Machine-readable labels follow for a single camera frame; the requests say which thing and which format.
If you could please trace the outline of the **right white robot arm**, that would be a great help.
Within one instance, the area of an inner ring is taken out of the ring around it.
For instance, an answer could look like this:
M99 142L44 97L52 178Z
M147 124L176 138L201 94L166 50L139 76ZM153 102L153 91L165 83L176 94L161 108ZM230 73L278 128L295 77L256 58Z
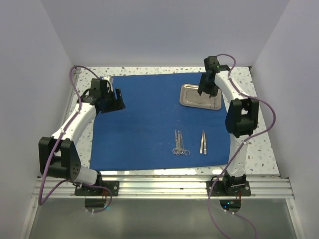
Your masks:
M212 177L206 183L208 196L250 196L246 180L246 154L248 142L258 125L259 102L249 98L246 92L231 78L231 68L221 65L217 56L204 59L206 72L202 74L198 94L216 96L221 91L229 102L225 126L230 134L229 161L221 176Z

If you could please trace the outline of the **blue surgical cloth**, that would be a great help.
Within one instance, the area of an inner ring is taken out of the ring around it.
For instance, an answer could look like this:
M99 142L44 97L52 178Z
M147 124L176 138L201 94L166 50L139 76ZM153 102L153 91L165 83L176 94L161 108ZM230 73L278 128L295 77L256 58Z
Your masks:
M184 84L198 84L200 73L115 76L125 109L94 119L90 168L97 171L152 170L223 165L230 135L226 108L207 110L180 104ZM181 131L189 156L176 156L174 131ZM207 154L200 154L202 132Z

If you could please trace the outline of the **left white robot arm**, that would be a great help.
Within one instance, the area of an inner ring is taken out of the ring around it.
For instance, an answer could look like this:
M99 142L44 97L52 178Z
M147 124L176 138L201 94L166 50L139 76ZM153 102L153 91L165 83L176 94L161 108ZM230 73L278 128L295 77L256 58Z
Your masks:
M121 89L114 88L113 77L92 79L77 101L67 121L50 137L42 137L38 143L40 173L43 176L67 179L86 184L86 190L96 196L102 193L104 184L98 180L98 172L81 163L76 144L88 124L98 115L123 110Z

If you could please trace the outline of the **steel tweezers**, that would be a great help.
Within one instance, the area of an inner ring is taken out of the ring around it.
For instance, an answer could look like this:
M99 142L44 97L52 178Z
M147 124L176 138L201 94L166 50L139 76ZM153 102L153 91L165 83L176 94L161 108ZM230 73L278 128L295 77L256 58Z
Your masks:
M203 132L203 137L202 137L202 139L203 139L203 143L202 143L202 153L203 153L204 155L206 155L206 154L207 154L207 138L206 138L206 133L205 133L205 132Z
M204 131L202 132L202 136L201 136L200 154L203 153L203 147L204 147Z

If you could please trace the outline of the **steel forceps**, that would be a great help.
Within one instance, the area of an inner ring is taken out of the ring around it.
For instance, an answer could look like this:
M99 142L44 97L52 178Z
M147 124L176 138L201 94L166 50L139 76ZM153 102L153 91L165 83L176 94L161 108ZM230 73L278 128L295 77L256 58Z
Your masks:
M185 155L185 156L190 155L190 151L188 149L185 149L184 147L181 131L177 132L177 144L178 144L177 146L178 155Z

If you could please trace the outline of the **steel surgical scissors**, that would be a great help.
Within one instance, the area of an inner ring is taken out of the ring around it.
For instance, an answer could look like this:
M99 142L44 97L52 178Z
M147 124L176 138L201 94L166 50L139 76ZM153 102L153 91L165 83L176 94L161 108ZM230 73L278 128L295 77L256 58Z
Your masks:
M180 156L181 152L179 149L179 140L178 140L178 134L177 131L174 131L174 137L175 137L175 148L172 150L173 154L176 156Z

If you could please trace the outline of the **steel instrument tray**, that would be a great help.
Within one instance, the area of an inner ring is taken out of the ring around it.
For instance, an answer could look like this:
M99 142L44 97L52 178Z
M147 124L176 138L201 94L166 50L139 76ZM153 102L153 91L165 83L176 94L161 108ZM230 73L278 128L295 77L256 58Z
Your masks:
M223 98L221 90L218 90L215 97L211 97L209 94L202 92L200 95L198 92L198 85L184 84L180 90L179 102L186 107L194 107L208 110L220 110L223 105Z

